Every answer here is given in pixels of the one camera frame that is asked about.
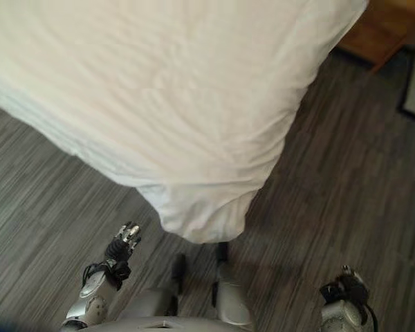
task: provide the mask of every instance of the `white bed sheet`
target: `white bed sheet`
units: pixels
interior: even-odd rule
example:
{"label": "white bed sheet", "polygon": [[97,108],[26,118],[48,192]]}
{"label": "white bed sheet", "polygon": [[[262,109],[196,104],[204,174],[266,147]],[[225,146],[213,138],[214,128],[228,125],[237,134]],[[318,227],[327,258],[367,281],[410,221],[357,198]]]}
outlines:
{"label": "white bed sheet", "polygon": [[0,107],[193,242],[244,229],[365,0],[0,0]]}

